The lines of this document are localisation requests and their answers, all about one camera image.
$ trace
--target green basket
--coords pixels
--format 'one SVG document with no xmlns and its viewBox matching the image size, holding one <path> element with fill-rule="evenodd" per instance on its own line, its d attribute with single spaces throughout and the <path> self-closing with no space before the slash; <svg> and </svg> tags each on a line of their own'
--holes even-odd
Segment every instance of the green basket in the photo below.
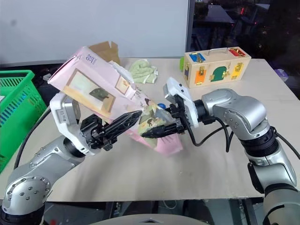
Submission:
<svg viewBox="0 0 300 225">
<path fill-rule="evenodd" d="M 46 109 L 30 70 L 0 71 L 0 173 Z"/>
</svg>

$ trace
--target pink box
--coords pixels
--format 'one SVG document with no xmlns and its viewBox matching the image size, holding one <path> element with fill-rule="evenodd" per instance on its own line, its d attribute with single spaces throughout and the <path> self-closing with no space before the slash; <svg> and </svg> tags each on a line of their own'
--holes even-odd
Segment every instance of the pink box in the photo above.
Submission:
<svg viewBox="0 0 300 225">
<path fill-rule="evenodd" d="M 48 83 L 108 123 L 124 113 L 143 110 L 140 120 L 126 134 L 165 155 L 182 150 L 178 134 L 159 139 L 140 136 L 152 127 L 173 123 L 174 119 L 89 47 L 77 51 Z"/>
</svg>

